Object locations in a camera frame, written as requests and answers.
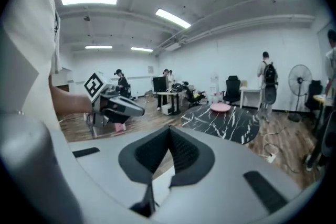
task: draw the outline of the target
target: pink stool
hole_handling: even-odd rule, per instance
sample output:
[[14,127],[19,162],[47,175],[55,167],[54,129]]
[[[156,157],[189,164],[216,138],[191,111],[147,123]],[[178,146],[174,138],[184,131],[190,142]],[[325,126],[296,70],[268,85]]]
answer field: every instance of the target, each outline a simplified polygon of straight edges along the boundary
[[115,127],[116,132],[126,131],[126,125],[125,124],[115,123],[114,127]]
[[223,103],[213,103],[210,106],[210,109],[215,112],[223,113],[228,112],[230,110],[231,106],[228,104]]

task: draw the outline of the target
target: person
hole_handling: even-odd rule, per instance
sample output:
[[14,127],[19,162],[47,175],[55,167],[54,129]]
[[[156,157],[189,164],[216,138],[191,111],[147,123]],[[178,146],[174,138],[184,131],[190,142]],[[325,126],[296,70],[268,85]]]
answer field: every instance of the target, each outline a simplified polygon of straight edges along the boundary
[[[169,74],[169,70],[165,69],[163,71],[163,73],[159,76],[159,77],[167,77]],[[163,105],[167,104],[167,96],[165,95],[157,95],[157,107],[158,107],[158,111],[161,109],[161,97],[162,97],[162,103]]]
[[260,89],[260,96],[259,96],[259,108],[258,108],[258,113],[257,116],[258,118],[262,119],[264,118],[266,120],[266,122],[269,122],[269,116],[272,112],[272,105],[271,104],[267,104],[265,102],[265,82],[264,82],[264,72],[265,72],[265,68],[267,67],[267,65],[269,65],[270,63],[272,63],[272,61],[269,59],[269,54],[268,52],[264,51],[262,53],[262,62],[259,64],[258,66],[258,71],[257,71],[257,77],[262,78],[262,82],[261,82],[261,89]]
[[172,87],[174,82],[175,82],[175,80],[174,80],[173,70],[169,70],[169,74],[168,74],[168,86],[169,86],[169,88]]
[[[305,159],[306,170],[311,171],[314,162],[317,160],[318,156],[321,153],[321,146],[323,142],[323,137],[326,132],[329,116],[331,112],[335,109],[334,98],[336,92],[336,32],[334,30],[328,31],[328,40],[331,47],[331,50],[326,54],[325,59],[325,71],[328,77],[328,83],[325,87],[325,103],[324,103],[324,116],[323,116],[323,125],[318,130],[317,133],[317,142],[314,147],[314,150],[310,155],[308,155]],[[328,162],[328,158],[323,154],[321,155],[318,163],[317,170],[321,170],[321,168],[326,165]]]
[[21,111],[44,122],[50,131],[60,131],[56,114],[92,113],[87,95],[70,94],[52,85],[51,75],[61,70],[59,31],[54,0],[11,0],[0,24],[2,71],[5,76],[10,73],[14,83],[25,78],[20,81],[24,87],[13,84],[12,91],[19,94],[0,87],[1,95],[8,97],[0,109]]
[[120,88],[120,95],[128,98],[129,84],[127,83],[127,79],[125,78],[124,73],[121,71],[121,69],[117,69],[114,75],[117,75],[119,77],[118,86]]

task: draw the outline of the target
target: fan stand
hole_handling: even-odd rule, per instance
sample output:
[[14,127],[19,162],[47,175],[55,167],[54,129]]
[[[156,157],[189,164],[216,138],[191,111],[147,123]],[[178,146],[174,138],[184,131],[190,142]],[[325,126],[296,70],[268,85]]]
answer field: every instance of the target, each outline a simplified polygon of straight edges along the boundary
[[297,80],[298,80],[298,83],[299,83],[299,94],[298,94],[298,101],[296,103],[295,113],[288,115],[288,119],[291,120],[291,121],[294,121],[294,122],[301,121],[301,116],[297,113],[297,111],[298,111],[298,106],[299,106],[301,84],[303,83],[303,79],[301,77],[299,77]]

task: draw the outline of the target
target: chair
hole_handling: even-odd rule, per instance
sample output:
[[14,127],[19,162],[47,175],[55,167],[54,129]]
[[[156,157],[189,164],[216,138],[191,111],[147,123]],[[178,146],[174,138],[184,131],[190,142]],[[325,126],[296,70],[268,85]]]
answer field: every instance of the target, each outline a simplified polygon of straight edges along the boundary
[[310,115],[315,119],[314,110],[320,110],[320,103],[314,100],[313,96],[322,93],[322,85],[320,80],[312,80],[308,87],[306,94],[306,102],[304,105],[310,110]]
[[223,100],[232,104],[240,100],[240,80],[237,76],[229,76],[226,80],[226,91],[223,92]]
[[199,104],[200,104],[200,101],[201,101],[203,98],[205,98],[205,96],[203,95],[204,92],[200,92],[200,93],[199,93],[200,95],[199,95],[197,98],[195,98],[195,97],[194,97],[194,93],[193,93],[194,90],[191,91],[187,85],[183,85],[183,90],[186,90],[186,95],[187,95],[186,98],[187,98],[187,100],[188,100],[188,102],[189,102],[189,106],[188,106],[188,108],[191,108],[191,107],[193,107],[193,106],[197,106],[197,105],[199,105]]

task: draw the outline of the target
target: round table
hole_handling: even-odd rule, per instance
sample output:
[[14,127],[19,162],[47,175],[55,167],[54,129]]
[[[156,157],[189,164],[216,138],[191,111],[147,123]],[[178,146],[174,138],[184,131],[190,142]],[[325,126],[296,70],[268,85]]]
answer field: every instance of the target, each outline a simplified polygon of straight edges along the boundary
[[259,121],[248,111],[231,106],[226,113],[214,112],[210,105],[195,106],[181,117],[182,127],[246,144],[259,132]]

